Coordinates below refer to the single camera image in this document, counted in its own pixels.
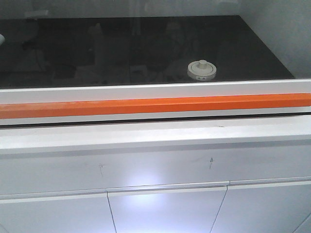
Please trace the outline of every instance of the dark glass surface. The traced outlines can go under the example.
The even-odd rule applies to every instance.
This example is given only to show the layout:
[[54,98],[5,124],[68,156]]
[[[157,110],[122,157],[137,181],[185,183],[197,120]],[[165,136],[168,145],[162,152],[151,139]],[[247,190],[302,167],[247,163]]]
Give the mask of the dark glass surface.
[[239,16],[0,20],[0,88],[291,79]]

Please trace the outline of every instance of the white cap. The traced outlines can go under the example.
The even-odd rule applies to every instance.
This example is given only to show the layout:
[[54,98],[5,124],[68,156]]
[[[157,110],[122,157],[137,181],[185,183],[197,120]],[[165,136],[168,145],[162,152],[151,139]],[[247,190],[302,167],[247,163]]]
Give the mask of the white cap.
[[191,62],[188,65],[189,77],[198,81],[209,81],[216,76],[216,66],[206,60]]
[[5,41],[4,36],[0,34],[0,45],[2,45],[4,41]]

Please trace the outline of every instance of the fume hood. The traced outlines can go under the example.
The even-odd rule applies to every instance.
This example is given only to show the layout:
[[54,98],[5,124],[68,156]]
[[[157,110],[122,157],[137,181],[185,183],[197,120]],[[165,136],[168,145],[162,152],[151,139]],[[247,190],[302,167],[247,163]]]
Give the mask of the fume hood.
[[311,232],[310,1],[0,5],[0,232]]

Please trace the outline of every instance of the white wall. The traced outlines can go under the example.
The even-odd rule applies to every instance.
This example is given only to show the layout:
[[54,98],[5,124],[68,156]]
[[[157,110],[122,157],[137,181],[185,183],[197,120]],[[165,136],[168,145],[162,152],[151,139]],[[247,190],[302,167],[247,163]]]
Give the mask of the white wall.
[[49,10],[49,17],[238,15],[241,0],[0,0],[0,18],[24,18]]
[[294,76],[311,76],[310,0],[243,0],[241,16]]

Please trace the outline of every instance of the white cabinet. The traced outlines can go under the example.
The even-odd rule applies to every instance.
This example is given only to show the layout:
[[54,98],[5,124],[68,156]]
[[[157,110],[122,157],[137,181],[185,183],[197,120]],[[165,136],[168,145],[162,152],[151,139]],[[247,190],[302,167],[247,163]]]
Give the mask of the white cabinet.
[[226,188],[108,193],[118,233],[208,233]]
[[293,233],[310,213],[311,182],[229,186],[212,233]]
[[0,224],[9,233],[115,232],[107,198],[2,203]]

